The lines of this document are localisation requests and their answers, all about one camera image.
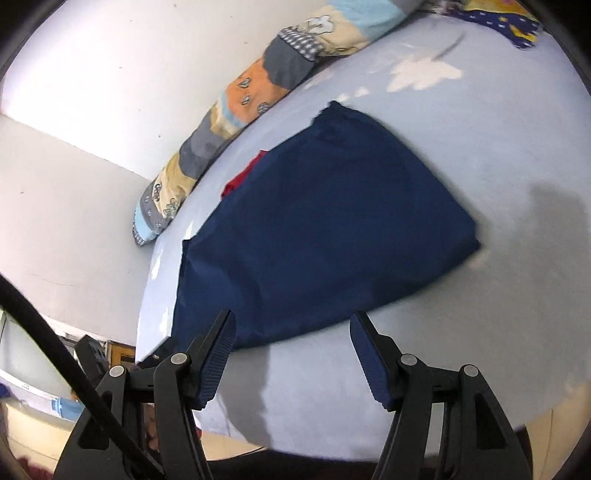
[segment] light blue fabric patch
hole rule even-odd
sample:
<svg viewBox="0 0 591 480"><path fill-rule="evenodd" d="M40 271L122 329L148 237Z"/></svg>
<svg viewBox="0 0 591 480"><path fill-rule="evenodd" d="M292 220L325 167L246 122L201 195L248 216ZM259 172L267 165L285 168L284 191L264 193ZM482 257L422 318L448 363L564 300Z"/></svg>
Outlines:
<svg viewBox="0 0 591 480"><path fill-rule="evenodd" d="M334 0L332 6L369 40L377 40L406 18L390 0Z"/></svg>
<svg viewBox="0 0 591 480"><path fill-rule="evenodd" d="M139 237L144 242L151 242L154 240L158 235L156 232L153 232L152 229L148 226L146 221L144 220L144 215L142 214L142 210L139 206L139 202L135 207L135 215L134 215L134 227L135 232L139 235Z"/></svg>
<svg viewBox="0 0 591 480"><path fill-rule="evenodd" d="M246 123L240 121L230 110L228 107L228 97L226 96L226 92L223 92L220 97L220 106L222 107L223 116L236 128L244 128Z"/></svg>

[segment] colorful blanket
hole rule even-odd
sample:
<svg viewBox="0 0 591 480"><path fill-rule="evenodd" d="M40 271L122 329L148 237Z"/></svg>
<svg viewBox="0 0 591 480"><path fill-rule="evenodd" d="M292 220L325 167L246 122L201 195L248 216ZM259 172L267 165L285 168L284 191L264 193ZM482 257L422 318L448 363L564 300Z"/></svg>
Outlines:
<svg viewBox="0 0 591 480"><path fill-rule="evenodd" d="M220 95L193 134L148 185L135 209L135 242L155 239L207 168L244 128L328 57L348 56L396 27L422 0L334 0L283 28L260 59Z"/></svg>

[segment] bed sheet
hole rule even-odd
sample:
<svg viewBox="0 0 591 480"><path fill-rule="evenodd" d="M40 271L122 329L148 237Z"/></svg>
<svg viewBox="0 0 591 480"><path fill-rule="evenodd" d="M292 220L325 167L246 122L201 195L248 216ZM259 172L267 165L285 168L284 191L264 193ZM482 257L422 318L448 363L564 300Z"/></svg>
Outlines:
<svg viewBox="0 0 591 480"><path fill-rule="evenodd" d="M181 241L259 150L337 99L379 119L480 224L482 254L370 313L425 363L477 365L511 421L531 420L591 376L591 98L552 37L416 16L298 87L233 142L158 238L137 360L166 338ZM205 430L305 455L375 459L392 414L371 396L348 324L230 356ZM427 449L437 450L441 408Z"/></svg>

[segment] checkered fabric patch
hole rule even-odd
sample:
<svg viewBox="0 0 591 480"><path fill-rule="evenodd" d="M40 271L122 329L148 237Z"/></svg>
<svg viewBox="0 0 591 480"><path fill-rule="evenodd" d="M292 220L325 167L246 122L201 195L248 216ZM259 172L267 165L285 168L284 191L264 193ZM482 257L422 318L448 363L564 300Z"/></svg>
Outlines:
<svg viewBox="0 0 591 480"><path fill-rule="evenodd" d="M283 28L278 33L279 38L297 50L306 60L314 61L322 45L307 33L298 32L293 27Z"/></svg>

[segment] folded dark blue garment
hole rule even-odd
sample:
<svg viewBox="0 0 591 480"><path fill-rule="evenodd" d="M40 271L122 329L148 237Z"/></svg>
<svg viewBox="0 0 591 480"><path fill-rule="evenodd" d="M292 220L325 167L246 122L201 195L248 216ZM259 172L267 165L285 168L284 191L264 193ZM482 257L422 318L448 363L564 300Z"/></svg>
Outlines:
<svg viewBox="0 0 591 480"><path fill-rule="evenodd" d="M332 102L183 242L172 336L187 347L224 308L235 348L328 327L438 279L479 248L475 230L394 135Z"/></svg>

